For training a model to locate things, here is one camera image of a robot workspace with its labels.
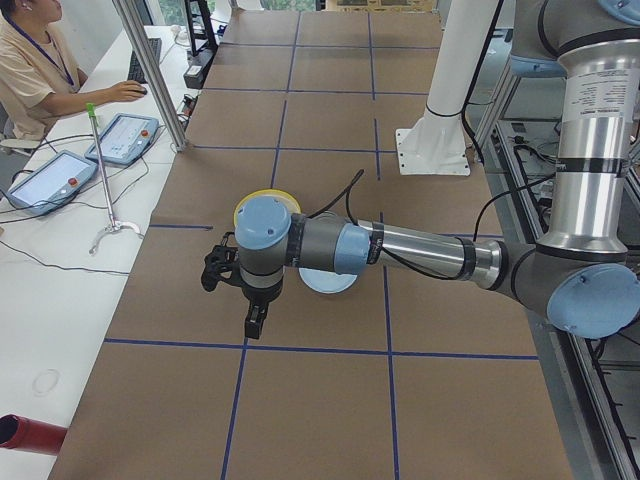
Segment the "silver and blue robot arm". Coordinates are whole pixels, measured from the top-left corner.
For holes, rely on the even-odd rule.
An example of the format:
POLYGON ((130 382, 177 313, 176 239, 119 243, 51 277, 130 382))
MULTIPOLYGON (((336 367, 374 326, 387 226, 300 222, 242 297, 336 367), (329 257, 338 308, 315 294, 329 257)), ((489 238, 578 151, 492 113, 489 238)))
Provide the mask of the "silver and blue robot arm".
POLYGON ((328 212, 294 214, 270 196, 249 199, 237 214, 233 252, 249 302, 246 337, 261 335, 286 268, 356 275, 376 262, 474 282, 587 339, 634 320, 639 282, 617 228, 639 88, 639 5, 520 1, 512 57, 558 62, 566 76, 547 232, 531 245, 476 243, 328 212))

